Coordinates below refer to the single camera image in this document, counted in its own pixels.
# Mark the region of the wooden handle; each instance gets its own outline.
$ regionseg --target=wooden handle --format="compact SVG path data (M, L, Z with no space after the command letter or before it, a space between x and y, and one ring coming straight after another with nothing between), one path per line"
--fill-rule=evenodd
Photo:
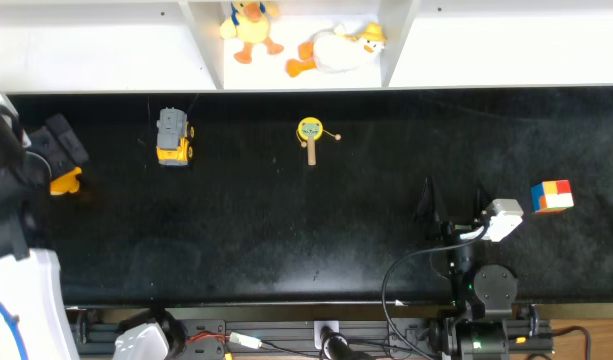
M306 140L306 146L308 147L308 165L315 166L317 159L315 158L315 138L312 136Z

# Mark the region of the black table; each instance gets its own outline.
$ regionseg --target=black table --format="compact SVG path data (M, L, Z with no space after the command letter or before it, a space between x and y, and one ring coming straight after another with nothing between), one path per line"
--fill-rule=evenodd
M413 222L427 175L454 215L477 183L518 199L524 223L479 251L516 273L519 301L613 301L613 88L12 100L28 127L62 112L91 156L51 208L68 305L375 302L393 261L440 245ZM159 166L159 110L194 100L192 166ZM342 135L314 168L295 138L307 116ZM558 179L575 207L532 214L531 186ZM388 298L448 303L449 284L422 257Z

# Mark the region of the orange beak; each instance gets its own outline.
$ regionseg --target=orange beak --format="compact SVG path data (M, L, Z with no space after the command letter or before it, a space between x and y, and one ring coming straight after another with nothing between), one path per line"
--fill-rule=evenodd
M244 8L244 15L252 22L258 22L262 18L262 11L259 4L252 2Z

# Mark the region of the plush duck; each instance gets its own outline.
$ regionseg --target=plush duck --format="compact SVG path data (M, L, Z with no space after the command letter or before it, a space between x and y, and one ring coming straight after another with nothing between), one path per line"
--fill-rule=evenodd
M303 71L318 69L325 73L339 73L354 70L372 62L384 49L386 38L382 28L370 23L358 36L346 34L343 25L333 31L322 31L315 35L313 41L299 46L299 58L286 63L286 72L290 77L297 77Z
M275 44L268 36L270 34L270 21L266 14L277 18L279 9L276 4L254 2L232 2L232 13L219 28L219 34L225 40L237 36L244 42L244 49L235 54L235 60L242 64L250 64L251 53L255 44L264 43L268 53L276 55L284 51L284 47Z

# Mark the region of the colorful cube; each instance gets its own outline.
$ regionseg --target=colorful cube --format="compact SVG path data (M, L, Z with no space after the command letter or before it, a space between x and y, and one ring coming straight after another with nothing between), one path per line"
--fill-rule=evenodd
M531 193L537 213L558 212L575 205L568 180L544 181L533 186Z

